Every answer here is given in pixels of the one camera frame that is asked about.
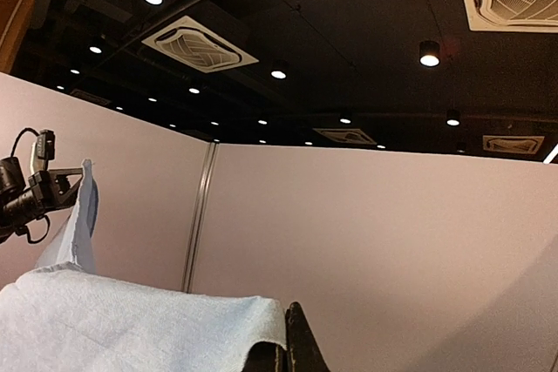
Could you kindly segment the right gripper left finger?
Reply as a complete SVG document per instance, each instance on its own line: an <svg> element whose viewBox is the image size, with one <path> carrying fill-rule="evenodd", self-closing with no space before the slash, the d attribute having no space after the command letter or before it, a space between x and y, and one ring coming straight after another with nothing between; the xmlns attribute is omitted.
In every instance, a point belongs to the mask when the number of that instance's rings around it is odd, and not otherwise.
<svg viewBox="0 0 558 372"><path fill-rule="evenodd" d="M285 352L281 346L258 342L249 350L243 372L283 372L285 368Z"/></svg>

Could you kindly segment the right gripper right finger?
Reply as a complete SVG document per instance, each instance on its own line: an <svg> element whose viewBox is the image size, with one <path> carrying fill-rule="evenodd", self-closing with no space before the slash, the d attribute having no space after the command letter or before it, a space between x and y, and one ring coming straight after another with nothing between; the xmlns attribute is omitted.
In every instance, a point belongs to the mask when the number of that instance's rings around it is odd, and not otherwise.
<svg viewBox="0 0 558 372"><path fill-rule="evenodd" d="M283 357L283 370L330 372L299 302L289 305L285 323L287 349Z"/></svg>

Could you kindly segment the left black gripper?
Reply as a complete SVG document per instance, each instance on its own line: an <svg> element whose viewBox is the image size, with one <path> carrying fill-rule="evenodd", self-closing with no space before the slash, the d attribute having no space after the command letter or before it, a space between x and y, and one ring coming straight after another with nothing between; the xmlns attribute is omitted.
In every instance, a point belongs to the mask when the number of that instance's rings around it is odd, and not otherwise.
<svg viewBox="0 0 558 372"><path fill-rule="evenodd" d="M1 226L24 226L49 212L74 206L83 177L81 167L40 171L30 177L28 187L1 192Z"/></svg>

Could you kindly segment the light blue garment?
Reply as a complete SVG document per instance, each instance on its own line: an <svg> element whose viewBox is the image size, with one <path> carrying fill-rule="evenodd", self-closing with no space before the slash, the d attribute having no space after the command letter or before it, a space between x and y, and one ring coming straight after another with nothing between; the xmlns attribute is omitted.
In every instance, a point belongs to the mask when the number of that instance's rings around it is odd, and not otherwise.
<svg viewBox="0 0 558 372"><path fill-rule="evenodd" d="M96 274L92 164L35 267L1 291L4 371L240 371L259 343L287 345L279 301L186 294Z"/></svg>

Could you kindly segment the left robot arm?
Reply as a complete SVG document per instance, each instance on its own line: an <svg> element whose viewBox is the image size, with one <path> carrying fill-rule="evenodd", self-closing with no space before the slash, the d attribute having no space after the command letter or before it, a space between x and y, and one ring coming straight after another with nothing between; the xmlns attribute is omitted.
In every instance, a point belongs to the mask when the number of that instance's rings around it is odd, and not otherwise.
<svg viewBox="0 0 558 372"><path fill-rule="evenodd" d="M75 205L84 171L81 168L42 170L24 179L19 160L1 160L1 241L13 234L35 245L28 224L45 220L48 214Z"/></svg>

